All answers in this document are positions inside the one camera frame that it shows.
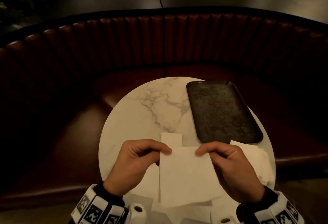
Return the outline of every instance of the booth seat cushion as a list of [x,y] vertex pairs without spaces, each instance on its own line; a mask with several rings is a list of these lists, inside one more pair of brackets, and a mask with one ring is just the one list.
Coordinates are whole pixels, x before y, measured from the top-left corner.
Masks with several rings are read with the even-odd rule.
[[190,64],[173,65],[165,68],[165,76],[186,76],[205,81],[231,81],[235,82],[238,72],[217,64]]
[[282,94],[249,74],[243,74],[236,86],[268,133],[277,168],[328,164],[328,146]]
[[133,89],[146,82],[163,77],[165,75],[162,68],[128,69],[98,77],[90,83],[90,87],[100,101],[109,109],[113,109]]
[[110,110],[90,96],[73,90],[36,129],[31,148],[36,162],[0,194],[0,209],[78,201],[101,182],[98,147]]

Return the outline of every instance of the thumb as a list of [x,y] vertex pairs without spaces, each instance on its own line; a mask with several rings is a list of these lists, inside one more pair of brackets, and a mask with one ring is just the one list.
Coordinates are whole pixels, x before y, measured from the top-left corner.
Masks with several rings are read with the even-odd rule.
[[221,157],[216,152],[210,152],[209,154],[210,154],[212,163],[215,164],[217,167],[219,167],[222,171],[224,171],[224,169],[227,167],[229,161],[227,159],[225,159],[224,157]]
[[159,152],[157,151],[152,151],[139,158],[140,165],[145,170],[157,161],[159,161]]

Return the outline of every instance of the sleeve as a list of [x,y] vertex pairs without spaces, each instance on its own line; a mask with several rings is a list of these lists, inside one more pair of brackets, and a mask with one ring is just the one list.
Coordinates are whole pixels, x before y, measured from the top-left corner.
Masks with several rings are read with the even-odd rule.
[[71,213],[69,224],[124,224],[129,209],[122,197],[112,195],[103,184],[92,185]]
[[302,216],[281,192],[267,187],[260,202],[238,206],[237,218],[244,224],[305,224]]

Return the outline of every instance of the hand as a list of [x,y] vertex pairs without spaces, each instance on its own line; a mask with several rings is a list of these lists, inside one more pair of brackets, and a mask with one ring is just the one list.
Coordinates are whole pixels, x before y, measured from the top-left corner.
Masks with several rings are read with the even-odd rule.
[[141,182],[151,164],[159,161],[159,152],[171,154],[172,149],[152,139],[125,141],[112,171],[104,181],[104,188],[122,197]]
[[202,144],[195,154],[209,152],[219,182],[228,195],[239,203],[259,202],[264,187],[240,147],[221,142]]

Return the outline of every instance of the round table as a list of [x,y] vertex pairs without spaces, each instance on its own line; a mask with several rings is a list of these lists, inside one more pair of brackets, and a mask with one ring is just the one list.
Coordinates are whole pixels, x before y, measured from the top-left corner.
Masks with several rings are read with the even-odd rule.
[[[125,140],[154,139],[159,141],[162,132],[171,132],[182,134],[183,146],[201,144],[196,135],[186,90],[186,84],[191,81],[202,80],[191,77],[161,78],[137,87],[120,100],[109,114],[100,137],[98,159],[103,180],[111,171]],[[252,111],[251,113],[264,136],[257,146],[268,153],[275,173],[275,157],[269,137],[259,119]],[[273,189],[274,183],[268,186]],[[165,214],[150,211],[152,199],[128,195],[124,200],[126,203],[141,203],[147,211],[148,223],[170,223],[165,218]],[[220,203],[213,202],[214,206],[224,209],[225,216],[231,216],[237,221],[238,203],[228,195]],[[191,223],[191,220],[184,219],[182,223]]]

